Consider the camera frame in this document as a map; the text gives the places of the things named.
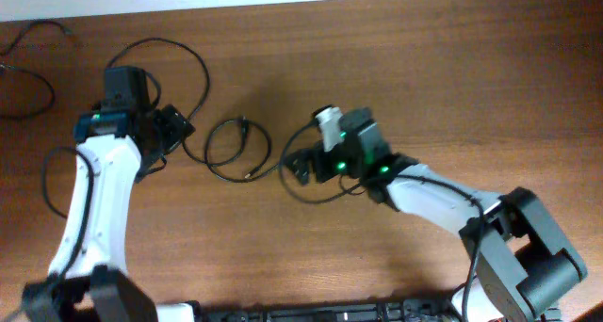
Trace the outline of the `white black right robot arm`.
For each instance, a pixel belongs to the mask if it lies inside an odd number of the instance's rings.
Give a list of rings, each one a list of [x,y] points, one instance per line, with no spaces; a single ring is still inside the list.
[[[367,108],[342,113],[328,105],[303,128],[317,129],[320,140],[295,152],[285,147],[280,172],[301,185],[350,177],[373,201],[462,240],[470,266],[450,301],[461,320],[538,321],[587,278],[583,258],[532,191],[479,190],[393,152]]]

